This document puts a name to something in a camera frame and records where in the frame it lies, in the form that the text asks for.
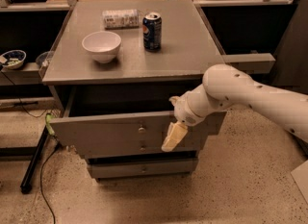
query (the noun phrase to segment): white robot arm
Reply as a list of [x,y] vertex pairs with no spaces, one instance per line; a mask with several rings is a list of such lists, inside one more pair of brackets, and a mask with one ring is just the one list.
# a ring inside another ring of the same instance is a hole
[[286,131],[308,141],[308,96],[270,87],[252,80],[226,64],[211,66],[202,85],[181,97],[171,97],[176,123],[171,123],[162,150],[169,152],[183,139],[188,126],[202,122],[212,112],[233,104],[249,106]]

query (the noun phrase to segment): dark blue can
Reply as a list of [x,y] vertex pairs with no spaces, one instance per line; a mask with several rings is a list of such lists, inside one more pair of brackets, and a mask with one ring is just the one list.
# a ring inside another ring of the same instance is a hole
[[157,12],[148,13],[142,23],[143,45],[147,51],[161,49],[162,41],[162,18]]

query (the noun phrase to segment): drawer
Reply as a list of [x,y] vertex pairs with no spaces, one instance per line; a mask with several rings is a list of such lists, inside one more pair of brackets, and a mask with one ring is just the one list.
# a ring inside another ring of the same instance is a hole
[[92,178],[107,179],[117,177],[163,175],[173,173],[190,173],[195,171],[198,159],[178,159],[154,162],[127,162],[115,164],[88,165]]
[[[162,84],[77,87],[64,117],[53,119],[51,125],[61,144],[74,145],[82,158],[162,153],[168,125],[176,121],[168,102],[174,95],[170,88]],[[200,150],[223,117],[220,113],[189,128],[175,151]]]

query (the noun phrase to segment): bottom drawer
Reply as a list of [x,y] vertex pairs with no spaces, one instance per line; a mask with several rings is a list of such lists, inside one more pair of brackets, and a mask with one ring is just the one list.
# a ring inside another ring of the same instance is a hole
[[189,173],[195,170],[197,163],[198,158],[138,163],[96,164],[89,165],[88,172],[95,179]]

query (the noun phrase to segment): drawer knob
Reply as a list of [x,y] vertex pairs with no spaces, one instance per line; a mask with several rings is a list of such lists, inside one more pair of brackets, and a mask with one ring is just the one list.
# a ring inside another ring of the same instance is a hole
[[140,134],[144,134],[146,132],[145,128],[143,128],[143,126],[138,128],[138,133]]

